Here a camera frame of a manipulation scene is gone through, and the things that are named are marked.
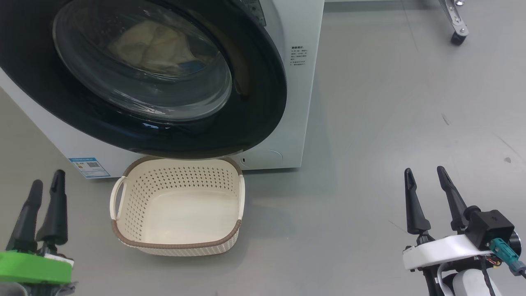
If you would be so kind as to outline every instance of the wire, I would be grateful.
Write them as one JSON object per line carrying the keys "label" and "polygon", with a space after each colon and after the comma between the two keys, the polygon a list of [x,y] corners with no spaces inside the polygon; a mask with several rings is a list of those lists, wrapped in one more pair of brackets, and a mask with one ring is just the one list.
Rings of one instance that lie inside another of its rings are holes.
{"label": "wire", "polygon": [[486,286],[488,286],[488,289],[490,290],[490,295],[495,296],[495,291],[491,286],[490,276],[488,275],[488,271],[486,270],[486,260],[484,257],[480,258],[480,265],[482,267],[482,274],[484,275],[484,282],[486,282]]}
{"label": "wire", "polygon": [[442,271],[448,266],[449,266],[449,262],[442,263],[438,266],[437,280],[438,280],[438,285],[440,286],[440,289],[442,289],[442,294],[444,296],[454,296],[453,291],[451,291],[448,285],[444,284],[444,279],[442,278]]}
{"label": "wire", "polygon": [[502,261],[499,261],[498,258],[493,258],[493,257],[486,257],[486,260],[488,260],[489,263],[491,263],[493,265],[493,267],[499,267],[501,264],[502,264]]}

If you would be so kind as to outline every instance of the washing machine door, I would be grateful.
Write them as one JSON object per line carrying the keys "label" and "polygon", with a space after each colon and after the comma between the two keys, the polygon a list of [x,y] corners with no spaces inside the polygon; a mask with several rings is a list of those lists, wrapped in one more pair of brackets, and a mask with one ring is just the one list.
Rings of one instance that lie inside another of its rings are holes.
{"label": "washing machine door", "polygon": [[177,159],[255,146],[287,94],[279,53],[240,0],[2,1],[0,66],[71,126]]}

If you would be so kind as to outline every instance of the laundry basket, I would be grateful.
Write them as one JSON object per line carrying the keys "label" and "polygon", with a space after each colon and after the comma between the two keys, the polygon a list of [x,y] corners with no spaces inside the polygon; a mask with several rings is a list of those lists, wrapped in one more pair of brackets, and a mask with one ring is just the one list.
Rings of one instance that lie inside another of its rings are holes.
{"label": "laundry basket", "polygon": [[245,180],[230,159],[147,156],[124,172],[110,198],[113,231],[122,243],[165,256],[228,251],[236,243],[244,207]]}

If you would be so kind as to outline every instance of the teal connector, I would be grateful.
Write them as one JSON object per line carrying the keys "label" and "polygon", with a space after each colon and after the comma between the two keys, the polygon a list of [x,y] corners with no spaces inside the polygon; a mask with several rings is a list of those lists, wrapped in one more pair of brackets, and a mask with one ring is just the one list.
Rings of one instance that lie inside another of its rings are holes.
{"label": "teal connector", "polygon": [[519,261],[519,256],[502,239],[494,239],[490,242],[490,250],[504,261],[516,277],[522,275],[526,278],[526,265]]}

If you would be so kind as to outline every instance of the floor scratch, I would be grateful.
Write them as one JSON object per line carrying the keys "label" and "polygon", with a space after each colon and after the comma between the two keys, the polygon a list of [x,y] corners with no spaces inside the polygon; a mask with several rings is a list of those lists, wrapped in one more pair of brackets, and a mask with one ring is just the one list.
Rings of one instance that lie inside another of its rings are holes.
{"label": "floor scratch", "polygon": [[442,113],[442,119],[444,119],[444,122],[445,122],[447,125],[451,125],[451,122],[450,122],[449,119],[444,115],[444,113]]}
{"label": "floor scratch", "polygon": [[498,135],[495,135],[495,136],[497,136],[497,138],[499,138],[499,140],[501,140],[506,146],[508,146],[509,149],[511,149],[511,151],[513,151],[522,161],[524,161],[524,159],[519,154],[519,152],[517,152],[515,149],[513,149],[513,147],[510,144],[508,144],[506,141],[504,141],[503,138],[499,137]]}
{"label": "floor scratch", "polygon": [[401,3],[402,3],[402,8],[403,8],[403,13],[406,16],[407,26],[409,27],[409,32],[411,33],[411,38],[413,39],[414,47],[417,50],[417,53],[419,53],[420,51],[418,50],[417,40],[414,38],[413,29],[411,28],[411,23],[409,22],[409,17],[407,16],[406,7],[403,4],[403,1],[401,1]]}
{"label": "floor scratch", "polygon": [[407,233],[407,231],[405,231],[404,229],[398,227],[398,225],[394,224],[393,222],[391,222],[391,220],[388,220],[389,223],[393,224],[394,226],[396,226],[396,228],[400,229],[400,231],[402,231],[403,233]]}

